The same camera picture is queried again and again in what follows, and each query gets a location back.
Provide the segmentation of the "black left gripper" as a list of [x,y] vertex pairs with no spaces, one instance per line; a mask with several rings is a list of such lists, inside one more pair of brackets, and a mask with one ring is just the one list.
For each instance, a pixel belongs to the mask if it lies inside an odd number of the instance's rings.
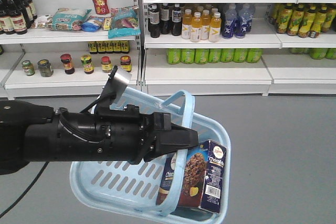
[[169,113],[141,114],[138,106],[129,104],[124,110],[95,109],[95,115],[106,119],[110,128],[104,130],[110,133],[108,160],[136,165],[198,145],[198,133],[178,125],[172,127]]

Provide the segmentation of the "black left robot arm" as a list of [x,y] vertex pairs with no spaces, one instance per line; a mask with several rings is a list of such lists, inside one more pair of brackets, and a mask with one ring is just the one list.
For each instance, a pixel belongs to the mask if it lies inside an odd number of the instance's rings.
[[123,110],[97,106],[93,113],[25,101],[1,102],[1,174],[30,162],[149,162],[195,147],[198,134],[172,123],[169,113],[142,114],[135,105]]

